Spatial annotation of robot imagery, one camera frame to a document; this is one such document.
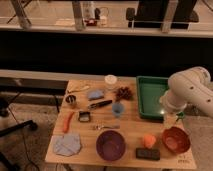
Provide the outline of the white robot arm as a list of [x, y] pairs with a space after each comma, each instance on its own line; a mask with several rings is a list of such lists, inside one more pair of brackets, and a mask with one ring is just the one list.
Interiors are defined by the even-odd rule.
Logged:
[[168, 79], [169, 89], [160, 97], [164, 110], [164, 127], [171, 128], [177, 115], [190, 103], [213, 118], [213, 90], [209, 88], [211, 75], [204, 67], [193, 67], [176, 72]]

